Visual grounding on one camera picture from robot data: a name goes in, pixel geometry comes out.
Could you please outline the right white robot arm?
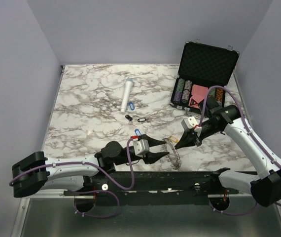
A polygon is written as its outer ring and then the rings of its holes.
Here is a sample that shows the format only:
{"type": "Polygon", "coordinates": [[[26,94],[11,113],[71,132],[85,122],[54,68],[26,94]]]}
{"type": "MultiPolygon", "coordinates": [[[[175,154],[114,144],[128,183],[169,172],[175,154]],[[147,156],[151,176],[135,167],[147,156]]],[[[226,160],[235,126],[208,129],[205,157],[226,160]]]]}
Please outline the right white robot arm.
{"type": "Polygon", "coordinates": [[[183,119],[184,133],[175,149],[198,147],[204,139],[223,132],[239,146],[256,171],[255,175],[250,175],[229,168],[219,169],[211,174],[210,189],[217,194],[229,188],[242,191],[252,195],[263,207],[281,200],[281,158],[250,128],[240,107],[221,107],[208,97],[200,103],[200,108],[206,112],[208,120],[199,123],[194,116],[183,119]]]}

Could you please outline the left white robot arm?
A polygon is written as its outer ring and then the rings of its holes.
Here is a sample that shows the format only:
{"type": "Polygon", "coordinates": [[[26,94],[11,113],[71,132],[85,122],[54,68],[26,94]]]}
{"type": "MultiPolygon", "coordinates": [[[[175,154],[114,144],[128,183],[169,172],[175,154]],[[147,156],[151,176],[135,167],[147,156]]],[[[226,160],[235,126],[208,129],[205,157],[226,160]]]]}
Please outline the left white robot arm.
{"type": "Polygon", "coordinates": [[[113,178],[111,181],[123,190],[131,190],[135,184],[133,163],[143,160],[145,164],[154,164],[167,156],[169,152],[153,153],[151,147],[161,146],[166,141],[159,141],[147,135],[132,136],[126,147],[119,142],[108,142],[94,155],[71,158],[63,161],[60,158],[47,158],[43,151],[34,152],[12,166],[13,188],[16,198],[24,198],[41,190],[62,189],[87,195],[91,192],[92,183],[86,177],[104,175],[110,177],[115,166],[126,164],[130,167],[131,184],[120,185],[113,178]]]}

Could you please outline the large metal keyring disc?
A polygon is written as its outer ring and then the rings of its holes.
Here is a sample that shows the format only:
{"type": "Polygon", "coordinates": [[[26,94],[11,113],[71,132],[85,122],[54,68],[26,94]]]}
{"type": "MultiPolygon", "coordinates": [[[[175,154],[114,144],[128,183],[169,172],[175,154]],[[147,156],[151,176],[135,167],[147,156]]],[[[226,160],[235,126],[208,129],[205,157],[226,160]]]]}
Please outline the large metal keyring disc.
{"type": "Polygon", "coordinates": [[[179,153],[175,150],[173,142],[169,138],[163,138],[165,144],[162,145],[163,152],[169,152],[166,155],[168,161],[171,163],[171,167],[175,170],[179,170],[181,167],[181,159],[179,153]]]}

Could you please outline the yellow key tag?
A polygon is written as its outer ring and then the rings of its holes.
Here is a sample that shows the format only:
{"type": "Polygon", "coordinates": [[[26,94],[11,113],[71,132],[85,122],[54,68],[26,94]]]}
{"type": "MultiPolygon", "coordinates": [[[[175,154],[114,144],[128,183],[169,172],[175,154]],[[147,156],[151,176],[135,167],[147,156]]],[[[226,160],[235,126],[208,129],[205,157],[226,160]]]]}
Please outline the yellow key tag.
{"type": "Polygon", "coordinates": [[[177,138],[175,138],[174,136],[169,136],[168,139],[174,143],[178,143],[179,140],[177,138]]]}

